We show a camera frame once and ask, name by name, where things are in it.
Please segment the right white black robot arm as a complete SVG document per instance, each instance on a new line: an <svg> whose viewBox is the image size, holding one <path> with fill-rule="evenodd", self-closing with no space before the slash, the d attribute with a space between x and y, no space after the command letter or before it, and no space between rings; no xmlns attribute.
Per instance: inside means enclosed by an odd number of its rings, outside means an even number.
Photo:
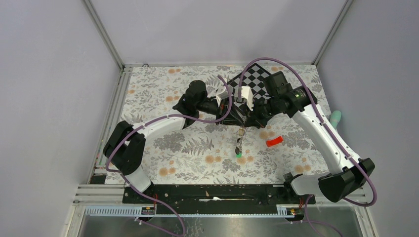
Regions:
<svg viewBox="0 0 419 237"><path fill-rule="evenodd" d="M282 72L264 78L263 85L268 99L255 104L253 111L266 119L281 113L288 115L312 140L329 169L320 175L293 177L290 186L283 190L287 202L296 203L308 194L338 202L370 180L374 162L361 158L344 142L307 86L293 88Z"/></svg>

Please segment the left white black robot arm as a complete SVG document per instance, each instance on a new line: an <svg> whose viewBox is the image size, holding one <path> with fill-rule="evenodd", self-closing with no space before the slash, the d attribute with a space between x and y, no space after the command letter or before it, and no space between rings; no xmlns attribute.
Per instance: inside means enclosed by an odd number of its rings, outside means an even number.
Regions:
<svg viewBox="0 0 419 237"><path fill-rule="evenodd" d="M142 203L153 198L152 182L141 163L145 147L158 138L180 131L194 122L220 123L232 112L234 88L225 83L215 97L208 97L206 84L194 80L166 115L147 122L129 124L123 120L114 128L103 148L107 158L105 168L116 167L127 184L134 189L134 196Z"/></svg>

